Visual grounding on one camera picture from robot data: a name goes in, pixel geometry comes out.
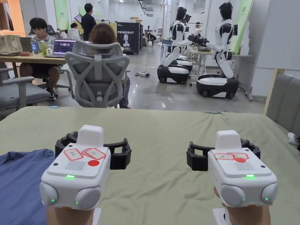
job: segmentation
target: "finger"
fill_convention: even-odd
[[[216,194],[216,196],[218,196],[218,197],[220,198],[220,195],[219,195],[219,193],[218,193],[216,187],[214,187],[214,193]]]

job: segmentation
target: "shorts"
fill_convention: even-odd
[[[49,77],[48,71],[52,67],[58,68],[57,64],[43,64],[43,63],[27,63],[27,64],[30,65],[32,69],[32,76],[38,79],[45,78],[45,75],[46,77]]]

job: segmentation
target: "sneaker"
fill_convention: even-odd
[[[47,88],[46,91],[48,91],[51,94],[48,101],[55,101],[56,97],[55,97],[55,93],[54,93],[53,89]]]

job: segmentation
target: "red circle sticker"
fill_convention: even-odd
[[[245,163],[246,160],[243,158],[235,158],[235,161],[239,162],[239,163]]]
[[[91,166],[91,167],[95,167],[95,166],[98,166],[100,163],[98,160],[90,160],[88,162],[88,165]]]

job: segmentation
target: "concrete floor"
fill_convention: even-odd
[[[157,78],[157,66],[160,64],[161,47],[144,47],[139,55],[129,55],[130,64],[128,69],[131,72],[128,76],[131,78],[129,92],[129,107],[133,109],[148,110],[182,110],[182,111],[221,111],[236,113],[262,113],[265,101],[253,100],[249,102],[244,92],[238,91],[233,100],[220,98],[203,98],[197,93],[196,86],[188,85],[196,78],[191,78],[186,85],[180,84],[161,84]],[[134,76],[149,68],[149,78]],[[59,84],[68,85],[66,74],[62,74]],[[59,97],[55,102],[41,102],[38,105],[48,106],[72,106],[80,107],[78,103],[71,98],[71,94],[65,88],[58,89]]]

